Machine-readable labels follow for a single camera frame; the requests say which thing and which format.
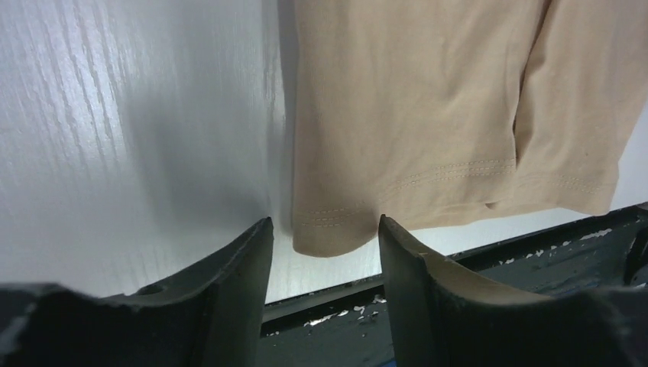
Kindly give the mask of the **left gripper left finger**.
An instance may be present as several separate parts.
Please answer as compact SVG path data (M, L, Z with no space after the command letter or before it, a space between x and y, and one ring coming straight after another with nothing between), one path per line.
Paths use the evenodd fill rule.
M252 366L272 262L264 218L132 295L1 286L3 366Z

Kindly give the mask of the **beige t shirt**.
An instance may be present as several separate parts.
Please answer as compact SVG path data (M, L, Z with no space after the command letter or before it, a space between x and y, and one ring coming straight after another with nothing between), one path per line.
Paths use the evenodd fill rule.
M297 1L293 247L611 208L645 1Z

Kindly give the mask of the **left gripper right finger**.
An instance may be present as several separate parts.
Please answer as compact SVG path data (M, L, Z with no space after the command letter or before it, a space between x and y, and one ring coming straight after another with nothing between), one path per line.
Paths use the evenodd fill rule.
M399 366L647 364L644 288L546 296L469 270L388 216L378 238Z

